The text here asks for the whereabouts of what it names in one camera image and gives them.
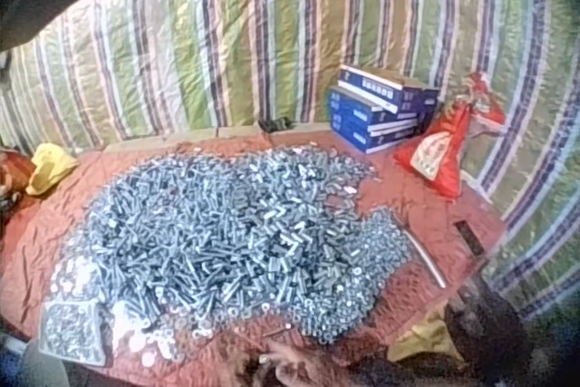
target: hand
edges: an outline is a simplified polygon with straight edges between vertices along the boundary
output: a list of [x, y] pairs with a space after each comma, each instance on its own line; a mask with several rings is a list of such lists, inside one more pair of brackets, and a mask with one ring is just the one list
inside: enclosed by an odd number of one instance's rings
[[322, 350], [301, 350], [277, 342], [269, 343], [267, 358], [275, 365], [275, 376], [286, 387], [351, 387], [346, 369]]

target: stack of blue boxes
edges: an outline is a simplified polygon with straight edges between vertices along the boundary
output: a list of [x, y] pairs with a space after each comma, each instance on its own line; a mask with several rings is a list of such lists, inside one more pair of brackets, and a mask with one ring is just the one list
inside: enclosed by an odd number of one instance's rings
[[330, 88], [331, 126], [364, 153], [388, 149], [423, 133], [439, 90], [395, 72], [343, 65]]

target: white label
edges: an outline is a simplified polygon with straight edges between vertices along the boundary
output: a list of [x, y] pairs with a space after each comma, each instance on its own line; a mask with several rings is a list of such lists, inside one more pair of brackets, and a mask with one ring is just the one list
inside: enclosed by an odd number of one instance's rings
[[367, 117], [364, 113], [362, 113], [361, 111], [357, 111], [356, 109], [353, 111], [353, 115], [357, 118], [360, 118], [363, 121], [368, 121], [369, 117]]
[[415, 118], [417, 116], [416, 112], [402, 113], [397, 117], [398, 120], [407, 120], [408, 118]]
[[353, 133], [353, 136], [359, 142], [366, 144], [366, 139], [362, 135], [359, 135], [358, 133], [355, 132], [355, 133]]
[[411, 165], [428, 180], [435, 180], [441, 161], [450, 146], [451, 135], [442, 131], [422, 140], [413, 153]]
[[407, 129], [406, 131], [398, 131], [397, 133], [395, 133], [395, 138], [399, 139], [402, 138], [403, 136], [407, 136], [409, 133], [412, 133], [413, 129]]

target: tarp wall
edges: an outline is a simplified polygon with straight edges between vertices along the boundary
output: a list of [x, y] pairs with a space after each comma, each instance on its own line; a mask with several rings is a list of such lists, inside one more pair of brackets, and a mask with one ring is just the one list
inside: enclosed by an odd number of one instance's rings
[[4, 143], [71, 150], [287, 115], [327, 119], [340, 63], [446, 92], [487, 72], [507, 112], [464, 167], [507, 221], [490, 282], [528, 321], [578, 316], [578, 0], [81, 0], [13, 51]]

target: red plastic bag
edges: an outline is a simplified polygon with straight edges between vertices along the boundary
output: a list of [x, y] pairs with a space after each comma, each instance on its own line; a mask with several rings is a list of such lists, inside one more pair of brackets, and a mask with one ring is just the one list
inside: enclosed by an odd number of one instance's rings
[[487, 131], [501, 132], [506, 122], [506, 114], [501, 109], [498, 97], [488, 87], [483, 73], [472, 73], [465, 78], [473, 101], [473, 120], [484, 125]]
[[443, 197], [461, 193], [459, 156], [467, 136], [471, 105], [457, 100], [453, 112], [441, 114], [419, 138], [395, 151], [395, 159], [407, 170], [424, 177]]

